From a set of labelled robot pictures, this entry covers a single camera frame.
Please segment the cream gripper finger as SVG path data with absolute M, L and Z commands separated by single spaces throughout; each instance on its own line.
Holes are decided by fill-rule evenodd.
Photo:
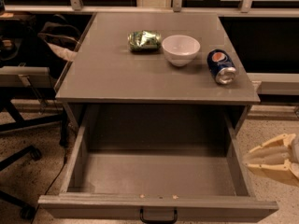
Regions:
M 243 157 L 243 163 L 245 165 L 278 165 L 283 164 L 284 161 L 289 159 L 291 156 L 292 153 L 287 147 L 260 148 L 246 154 Z

